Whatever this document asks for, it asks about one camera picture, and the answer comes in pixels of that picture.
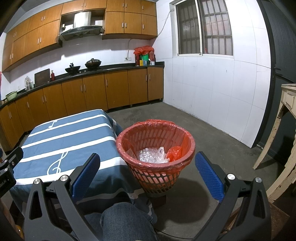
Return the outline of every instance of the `door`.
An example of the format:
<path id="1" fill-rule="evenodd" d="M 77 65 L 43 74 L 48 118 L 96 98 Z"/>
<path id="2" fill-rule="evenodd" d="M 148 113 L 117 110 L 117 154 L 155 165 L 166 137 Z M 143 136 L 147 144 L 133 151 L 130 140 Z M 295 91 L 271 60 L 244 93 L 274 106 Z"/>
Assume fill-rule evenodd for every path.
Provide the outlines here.
<path id="1" fill-rule="evenodd" d="M 108 0 L 106 12 L 124 12 L 124 0 Z"/>
<path id="2" fill-rule="evenodd" d="M 11 49 L 12 44 L 3 50 L 2 70 L 7 69 L 11 65 Z"/>
<path id="3" fill-rule="evenodd" d="M 9 144 L 11 145 L 11 147 L 13 148 L 18 142 L 18 139 L 12 124 L 8 106 L 5 106 L 0 111 L 0 119 L 1 119 L 2 127 L 4 129 L 6 138 Z"/>
<path id="4" fill-rule="evenodd" d="M 35 122 L 31 113 L 31 108 L 27 96 L 24 96 L 15 101 L 17 112 L 22 123 L 24 131 L 30 131 L 35 128 Z"/>
<path id="5" fill-rule="evenodd" d="M 163 98 L 163 68 L 148 67 L 148 100 Z"/>
<path id="6" fill-rule="evenodd" d="M 124 33 L 124 12 L 105 12 L 105 34 Z"/>
<path id="7" fill-rule="evenodd" d="M 12 120 L 12 124 L 17 136 L 17 141 L 19 141 L 24 133 L 24 129 L 22 127 L 22 123 L 20 121 L 20 117 L 17 112 L 17 107 L 14 102 L 8 105 L 8 110 L 9 110 L 10 118 Z"/>
<path id="8" fill-rule="evenodd" d="M 27 18 L 26 20 L 22 21 L 19 25 L 16 26 L 14 41 L 27 33 L 29 21 L 30 18 Z"/>
<path id="9" fill-rule="evenodd" d="M 84 0 L 75 0 L 75 1 L 65 2 L 63 4 L 61 14 L 82 11 L 83 5 L 84 5 Z"/>
<path id="10" fill-rule="evenodd" d="M 86 111 L 81 78 L 63 82 L 62 89 L 68 115 Z"/>
<path id="11" fill-rule="evenodd" d="M 42 25 L 40 31 L 39 49 L 57 43 L 59 20 Z"/>
<path id="12" fill-rule="evenodd" d="M 124 11 L 141 13 L 141 0 L 125 0 Z"/>
<path id="13" fill-rule="evenodd" d="M 43 96 L 43 90 L 40 89 L 28 94 L 28 100 L 35 125 L 38 126 L 48 122 L 49 116 Z"/>
<path id="14" fill-rule="evenodd" d="M 147 69 L 128 70 L 130 104 L 148 101 Z"/>
<path id="15" fill-rule="evenodd" d="M 157 36 L 156 17 L 142 14 L 142 34 Z"/>
<path id="16" fill-rule="evenodd" d="M 63 4 L 55 5 L 45 10 L 42 25 L 59 20 L 61 17 Z"/>
<path id="17" fill-rule="evenodd" d="M 107 0 L 85 0 L 83 10 L 106 8 Z"/>
<path id="18" fill-rule="evenodd" d="M 125 34 L 141 34 L 141 14 L 139 13 L 124 13 L 124 33 Z"/>
<path id="19" fill-rule="evenodd" d="M 51 121 L 67 116 L 61 84 L 43 88 L 43 94 L 47 112 Z"/>
<path id="20" fill-rule="evenodd" d="M 82 78 L 87 110 L 108 110 L 104 74 Z"/>
<path id="21" fill-rule="evenodd" d="M 11 53 L 11 64 L 20 60 L 24 57 L 24 48 L 25 48 L 26 35 L 21 36 L 19 39 L 13 42 L 12 44 L 12 53 Z"/>
<path id="22" fill-rule="evenodd" d="M 146 0 L 141 0 L 142 14 L 156 16 L 156 3 Z"/>
<path id="23" fill-rule="evenodd" d="M 30 53 L 33 53 L 39 49 L 40 32 L 41 32 L 41 27 L 34 29 L 33 31 L 25 35 L 26 40 L 25 40 L 24 56 Z"/>
<path id="24" fill-rule="evenodd" d="M 128 71 L 115 71 L 105 74 L 108 108 L 129 105 Z"/>
<path id="25" fill-rule="evenodd" d="M 39 28 L 42 25 L 44 13 L 45 13 L 45 10 L 30 17 L 27 32 L 30 32 L 36 28 Z"/>

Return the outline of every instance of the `red basket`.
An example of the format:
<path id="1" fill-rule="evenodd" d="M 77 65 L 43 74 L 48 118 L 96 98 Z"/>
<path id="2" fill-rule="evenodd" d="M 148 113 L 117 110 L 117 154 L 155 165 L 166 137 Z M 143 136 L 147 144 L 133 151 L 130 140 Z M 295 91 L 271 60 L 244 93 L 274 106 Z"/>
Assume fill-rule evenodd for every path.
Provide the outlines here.
<path id="1" fill-rule="evenodd" d="M 144 148 L 161 146 L 165 152 L 173 146 L 181 146 L 181 158 L 173 162 L 155 164 L 141 162 L 126 153 L 130 148 L 137 153 Z M 151 119 L 137 122 L 122 131 L 116 140 L 116 147 L 143 189 L 152 194 L 151 196 L 157 196 L 171 189 L 180 171 L 191 162 L 195 141 L 188 131 L 175 123 Z"/>

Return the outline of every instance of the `concrete floor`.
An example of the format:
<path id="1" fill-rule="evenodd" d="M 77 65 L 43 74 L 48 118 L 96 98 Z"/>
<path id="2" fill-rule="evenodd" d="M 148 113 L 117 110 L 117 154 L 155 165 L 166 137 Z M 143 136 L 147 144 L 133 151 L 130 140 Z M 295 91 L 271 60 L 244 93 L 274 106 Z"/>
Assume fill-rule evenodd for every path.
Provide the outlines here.
<path id="1" fill-rule="evenodd" d="M 225 173 L 233 173 L 243 180 L 261 177 L 266 189 L 276 180 L 282 166 L 266 156 L 258 170 L 252 167 L 261 153 L 177 108 L 163 102 L 136 106 L 108 113 L 123 129 L 138 121 L 164 119 L 188 130 L 196 142 L 196 152 L 203 151 L 212 163 Z M 155 210 L 158 221 L 155 228 L 165 233 L 193 238 L 215 210 L 218 202 L 211 197 L 192 161 L 180 173 L 175 186 L 167 193 L 167 202 Z M 161 240 L 178 240 L 159 234 Z"/>

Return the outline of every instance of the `kitchen counter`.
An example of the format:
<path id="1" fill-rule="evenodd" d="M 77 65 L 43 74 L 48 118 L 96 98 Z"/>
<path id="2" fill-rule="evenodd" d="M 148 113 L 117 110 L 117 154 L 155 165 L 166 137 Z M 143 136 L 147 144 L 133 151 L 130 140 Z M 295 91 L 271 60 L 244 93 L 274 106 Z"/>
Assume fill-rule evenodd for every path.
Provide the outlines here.
<path id="1" fill-rule="evenodd" d="M 111 71 L 120 71 L 120 70 L 127 70 L 127 69 L 145 69 L 147 67 L 164 67 L 165 63 L 164 61 L 162 62 L 155 62 L 155 65 L 153 66 L 135 66 L 134 63 L 128 63 L 128 64 L 111 64 L 111 65 L 103 65 L 100 66 L 97 70 L 93 70 L 90 71 L 88 69 L 80 69 L 78 74 L 75 75 L 69 75 L 68 73 L 66 74 L 61 74 L 61 75 L 57 75 L 55 77 L 55 81 L 51 81 L 48 82 L 46 84 L 40 85 L 38 87 L 35 87 L 29 91 L 26 91 L 24 93 L 18 94 L 14 99 L 4 103 L 3 105 L 0 106 L 0 109 L 2 109 L 4 106 L 16 101 L 17 99 L 31 93 L 34 92 L 36 90 L 42 89 L 44 87 L 50 86 L 50 85 L 54 85 L 57 83 L 61 83 L 67 80 L 72 80 L 72 79 L 77 79 L 77 78 L 81 78 L 81 77 L 85 77 L 85 76 L 90 76 L 90 75 L 94 75 L 94 74 L 100 74 L 100 73 L 106 73 L 106 72 L 111 72 Z"/>

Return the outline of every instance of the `pot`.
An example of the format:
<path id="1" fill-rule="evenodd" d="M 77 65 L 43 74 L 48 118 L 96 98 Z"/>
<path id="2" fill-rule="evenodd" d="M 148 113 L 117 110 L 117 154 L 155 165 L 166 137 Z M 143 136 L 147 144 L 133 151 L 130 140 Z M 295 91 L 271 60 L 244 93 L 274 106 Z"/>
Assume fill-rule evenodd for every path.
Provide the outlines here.
<path id="1" fill-rule="evenodd" d="M 102 61 L 100 61 L 99 59 L 92 58 L 91 60 L 89 60 L 85 63 L 85 67 L 88 69 L 96 69 L 101 65 L 101 62 Z"/>

